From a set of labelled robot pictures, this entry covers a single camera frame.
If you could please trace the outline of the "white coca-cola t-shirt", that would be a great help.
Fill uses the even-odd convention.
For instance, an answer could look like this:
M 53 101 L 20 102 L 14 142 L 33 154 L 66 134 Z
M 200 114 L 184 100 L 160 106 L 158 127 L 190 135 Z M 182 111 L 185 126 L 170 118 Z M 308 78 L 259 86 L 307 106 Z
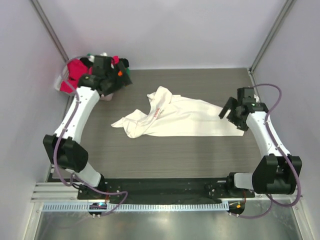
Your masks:
M 200 99 L 172 94 L 160 86 L 147 95 L 148 114 L 136 109 L 111 124 L 122 128 L 131 139 L 143 135 L 154 137 L 242 137 L 226 118 L 219 118 L 222 108 Z

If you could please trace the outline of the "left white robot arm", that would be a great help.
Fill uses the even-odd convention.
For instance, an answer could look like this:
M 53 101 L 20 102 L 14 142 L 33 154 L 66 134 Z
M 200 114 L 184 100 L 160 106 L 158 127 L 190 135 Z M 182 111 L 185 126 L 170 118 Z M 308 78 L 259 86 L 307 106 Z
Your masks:
M 81 146 L 87 120 L 99 100 L 111 98 L 123 87 L 132 84 L 129 61 L 117 55 L 86 55 L 75 57 L 66 64 L 61 75 L 60 90 L 74 96 L 63 121 L 52 135 L 45 135 L 43 145 L 59 175 L 71 174 L 89 187 L 89 194 L 100 200 L 107 192 L 105 178 L 89 163 L 89 154 Z

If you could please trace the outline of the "green t-shirt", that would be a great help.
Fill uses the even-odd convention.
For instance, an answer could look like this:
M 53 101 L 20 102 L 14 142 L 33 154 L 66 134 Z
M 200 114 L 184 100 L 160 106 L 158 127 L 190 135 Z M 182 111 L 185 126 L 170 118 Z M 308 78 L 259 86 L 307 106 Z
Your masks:
M 128 75 L 130 75 L 130 73 L 131 73 L 131 72 L 130 72 L 130 69 L 127 67 L 125 70 L 126 70 L 126 73 L 127 73 Z

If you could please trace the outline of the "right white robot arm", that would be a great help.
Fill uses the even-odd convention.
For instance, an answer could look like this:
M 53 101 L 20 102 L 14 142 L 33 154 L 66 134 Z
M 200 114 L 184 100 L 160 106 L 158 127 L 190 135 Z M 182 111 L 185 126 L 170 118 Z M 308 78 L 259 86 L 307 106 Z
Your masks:
M 231 172 L 227 176 L 225 191 L 231 198 L 238 197 L 244 190 L 268 195 L 292 195 L 296 190 L 302 160 L 283 145 L 270 113 L 265 103 L 257 101 L 253 87 L 242 87 L 237 89 L 237 97 L 228 99 L 218 115 L 238 130 L 251 130 L 261 154 L 254 172 Z

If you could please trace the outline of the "white plastic laundry basket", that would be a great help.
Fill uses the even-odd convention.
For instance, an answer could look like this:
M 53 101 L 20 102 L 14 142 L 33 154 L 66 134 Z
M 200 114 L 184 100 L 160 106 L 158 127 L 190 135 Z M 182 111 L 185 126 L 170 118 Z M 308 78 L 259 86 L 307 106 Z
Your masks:
M 114 93 L 110 93 L 108 95 L 99 95 L 96 90 L 91 90 L 89 87 L 78 87 L 75 92 L 67 92 L 65 90 L 61 90 L 61 84 L 63 82 L 63 77 L 59 75 L 54 82 L 54 88 L 68 96 L 78 97 L 78 99 L 81 101 L 88 100 L 90 97 L 93 97 L 95 101 L 111 101 L 114 96 Z

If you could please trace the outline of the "aluminium frame rail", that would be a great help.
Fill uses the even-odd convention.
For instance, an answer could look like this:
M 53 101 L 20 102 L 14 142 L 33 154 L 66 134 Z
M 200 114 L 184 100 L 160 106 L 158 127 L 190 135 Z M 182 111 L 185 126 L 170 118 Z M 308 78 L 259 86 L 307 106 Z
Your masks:
M 255 198 L 257 196 L 302 196 L 295 182 L 279 178 L 262 182 L 255 190 L 249 182 L 236 184 L 227 178 L 101 178 L 99 183 L 75 180 L 69 186 L 62 182 L 37 183 L 31 195 L 33 201 L 95 201 L 118 204 L 179 205 L 217 203 L 223 199 Z

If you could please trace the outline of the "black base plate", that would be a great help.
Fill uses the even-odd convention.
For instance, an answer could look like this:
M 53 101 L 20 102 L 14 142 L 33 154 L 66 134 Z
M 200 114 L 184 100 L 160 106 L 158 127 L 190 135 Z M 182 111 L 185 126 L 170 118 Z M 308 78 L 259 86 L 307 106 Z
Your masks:
M 126 204 L 211 203 L 223 198 L 254 198 L 251 190 L 230 188 L 219 178 L 107 178 L 98 189 L 110 193 L 127 191 Z

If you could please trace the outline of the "pink t-shirt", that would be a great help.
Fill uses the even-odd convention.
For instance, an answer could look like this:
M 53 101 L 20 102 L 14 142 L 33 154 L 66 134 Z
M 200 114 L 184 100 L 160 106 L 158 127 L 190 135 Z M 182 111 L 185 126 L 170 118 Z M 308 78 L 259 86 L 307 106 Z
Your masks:
M 60 89 L 68 93 L 75 92 L 77 88 L 88 87 L 93 91 L 94 76 L 88 73 L 87 67 L 80 61 L 80 58 L 88 58 L 88 56 L 80 56 L 70 59 L 62 70 L 63 83 Z

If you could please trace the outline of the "black t-shirt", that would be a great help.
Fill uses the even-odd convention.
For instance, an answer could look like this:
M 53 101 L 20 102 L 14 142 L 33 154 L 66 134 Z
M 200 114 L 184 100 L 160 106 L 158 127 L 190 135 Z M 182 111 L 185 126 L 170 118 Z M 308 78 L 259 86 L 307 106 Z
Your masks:
M 126 58 L 119 58 L 117 55 L 112 57 L 114 61 L 116 62 L 122 62 L 124 67 L 127 69 L 130 65 L 129 65 L 129 61 Z M 87 67 L 87 72 L 89 74 L 92 73 L 92 66 L 93 66 L 93 62 L 89 60 L 89 58 L 87 57 L 82 57 L 79 59 L 86 67 Z

